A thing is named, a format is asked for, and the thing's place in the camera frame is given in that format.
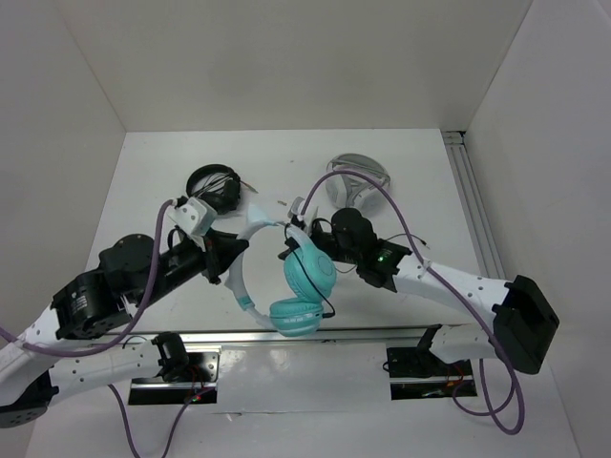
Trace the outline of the teal cat-ear headphones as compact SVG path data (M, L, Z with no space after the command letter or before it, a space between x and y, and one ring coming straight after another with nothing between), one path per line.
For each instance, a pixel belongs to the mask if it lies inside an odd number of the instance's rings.
M239 255L229 267L225 286L233 293L240 309L260 327L288 338L312 334L323 320L335 316L333 311L327 313L324 308L337 281L335 264L303 230L290 222L272 219L254 204L247 207L246 225L238 238L250 240L266 227L284 230L285 240L289 243L289 252L284 259L284 278L294 296L270 304L267 315L260 313L244 282L243 255Z

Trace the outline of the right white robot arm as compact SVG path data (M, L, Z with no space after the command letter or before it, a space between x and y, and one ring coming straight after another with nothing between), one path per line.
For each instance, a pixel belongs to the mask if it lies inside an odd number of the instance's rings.
M539 373L559 327L559 318L537 283L477 276L433 262L406 246L379 238L369 219L354 209L337 211L324 230L317 219L292 219L284 227L287 250L280 259L296 265L308 291L330 289L305 255L355 266L366 284L414 295L470 315L475 323L436 324L421 339L416 361L428 374L466 359L499 359L514 371Z

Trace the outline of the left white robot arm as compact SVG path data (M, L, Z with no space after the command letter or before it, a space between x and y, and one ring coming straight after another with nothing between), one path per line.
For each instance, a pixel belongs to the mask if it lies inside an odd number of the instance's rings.
M133 378L180 379L190 364L176 332L162 332L140 343L120 342L92 356L74 353L132 317L130 303L140 304L149 272L157 269L155 303L202 275L212 284L247 248L245 239L211 230L203 246L189 239L164 253L147 235L133 234L102 251L97 268L78 275L54 296L22 338L28 343L69 351L69 358L49 357L9 344L1 351L1 426L32 422L59 402L99 386Z

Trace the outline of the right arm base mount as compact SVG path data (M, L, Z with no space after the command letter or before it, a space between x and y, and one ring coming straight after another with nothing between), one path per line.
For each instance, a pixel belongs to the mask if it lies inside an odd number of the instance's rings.
M382 368L390 377L393 401L477 396L469 361L446 364L416 347L388 347Z

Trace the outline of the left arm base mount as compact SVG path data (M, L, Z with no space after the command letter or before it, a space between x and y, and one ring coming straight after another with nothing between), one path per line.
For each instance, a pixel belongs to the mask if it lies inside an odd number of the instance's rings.
M129 406L213 405L218 400L221 349L188 346L188 365L170 381L161 377L136 378L130 385Z

